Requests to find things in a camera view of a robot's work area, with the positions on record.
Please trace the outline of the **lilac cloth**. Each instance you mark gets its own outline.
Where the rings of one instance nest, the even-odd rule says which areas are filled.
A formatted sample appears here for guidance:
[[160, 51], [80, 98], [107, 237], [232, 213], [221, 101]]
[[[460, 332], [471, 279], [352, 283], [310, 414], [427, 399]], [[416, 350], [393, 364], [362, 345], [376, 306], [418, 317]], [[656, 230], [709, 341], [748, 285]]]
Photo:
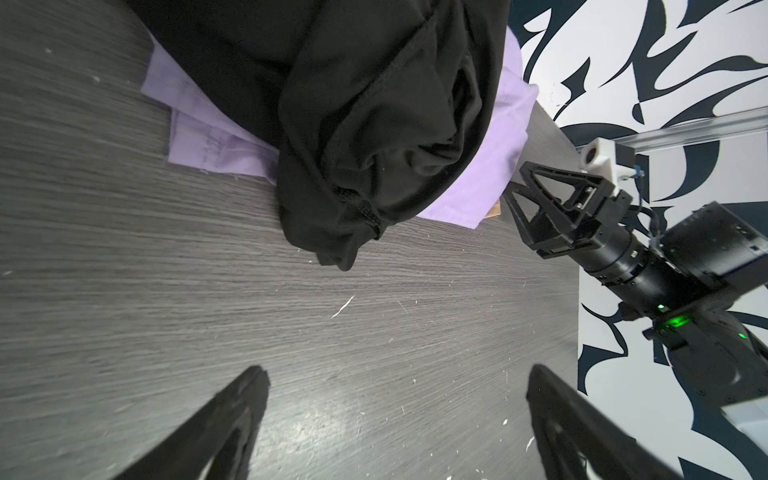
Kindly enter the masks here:
[[[538, 89], [523, 78], [523, 58], [506, 33], [503, 66], [484, 140], [459, 178], [421, 218], [474, 229], [511, 180], [528, 139]], [[142, 93], [171, 110], [168, 160], [196, 170], [277, 182], [278, 151], [222, 113], [159, 44], [153, 45]]]

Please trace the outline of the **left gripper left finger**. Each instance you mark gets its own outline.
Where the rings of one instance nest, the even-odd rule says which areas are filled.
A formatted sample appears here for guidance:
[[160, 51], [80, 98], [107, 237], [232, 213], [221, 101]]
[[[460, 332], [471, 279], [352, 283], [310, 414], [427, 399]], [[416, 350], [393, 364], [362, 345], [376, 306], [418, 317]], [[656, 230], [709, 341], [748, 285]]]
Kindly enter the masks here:
[[270, 380], [250, 366], [119, 479], [246, 479]]

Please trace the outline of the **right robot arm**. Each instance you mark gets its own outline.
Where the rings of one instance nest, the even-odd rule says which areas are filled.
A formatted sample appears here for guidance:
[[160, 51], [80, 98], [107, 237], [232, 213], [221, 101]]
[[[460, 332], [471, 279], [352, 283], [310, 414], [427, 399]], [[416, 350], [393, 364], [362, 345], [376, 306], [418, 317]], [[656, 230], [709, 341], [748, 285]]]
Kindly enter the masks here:
[[523, 242], [566, 256], [614, 293], [626, 320], [667, 349], [675, 373], [724, 409], [767, 395], [767, 348], [731, 315], [767, 281], [767, 241], [712, 202], [653, 241], [633, 233], [638, 206], [608, 179], [527, 162], [503, 194]]

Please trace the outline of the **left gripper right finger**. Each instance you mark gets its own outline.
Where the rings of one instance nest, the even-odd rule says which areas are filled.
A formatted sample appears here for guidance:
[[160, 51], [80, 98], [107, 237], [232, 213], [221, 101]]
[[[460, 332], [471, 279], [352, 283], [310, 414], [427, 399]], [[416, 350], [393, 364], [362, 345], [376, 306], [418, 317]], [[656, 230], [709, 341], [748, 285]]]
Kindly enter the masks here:
[[526, 393], [548, 479], [679, 479], [547, 366], [536, 364]]

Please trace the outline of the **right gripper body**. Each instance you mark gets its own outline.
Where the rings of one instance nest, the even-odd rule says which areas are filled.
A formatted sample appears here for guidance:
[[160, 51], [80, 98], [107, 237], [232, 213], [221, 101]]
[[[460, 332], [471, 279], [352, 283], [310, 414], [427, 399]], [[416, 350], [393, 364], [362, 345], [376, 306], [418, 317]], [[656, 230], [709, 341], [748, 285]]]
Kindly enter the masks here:
[[633, 235], [623, 225], [632, 197], [605, 187], [577, 187], [566, 202], [535, 187], [533, 250], [542, 258], [617, 260], [630, 249]]

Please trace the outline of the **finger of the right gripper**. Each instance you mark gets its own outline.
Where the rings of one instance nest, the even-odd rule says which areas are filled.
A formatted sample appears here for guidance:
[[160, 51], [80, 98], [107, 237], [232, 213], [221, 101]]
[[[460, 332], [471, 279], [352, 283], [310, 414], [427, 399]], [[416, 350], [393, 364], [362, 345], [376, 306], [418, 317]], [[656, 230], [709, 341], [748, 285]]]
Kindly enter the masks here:
[[615, 186], [601, 176], [525, 162], [520, 169], [532, 193], [562, 207], [591, 207], [613, 195]]
[[[510, 208], [523, 242], [532, 250], [572, 250], [576, 240], [570, 218], [562, 205], [545, 187], [533, 187], [510, 182], [504, 190], [503, 200]], [[536, 206], [535, 214], [528, 218], [520, 203], [527, 200]]]

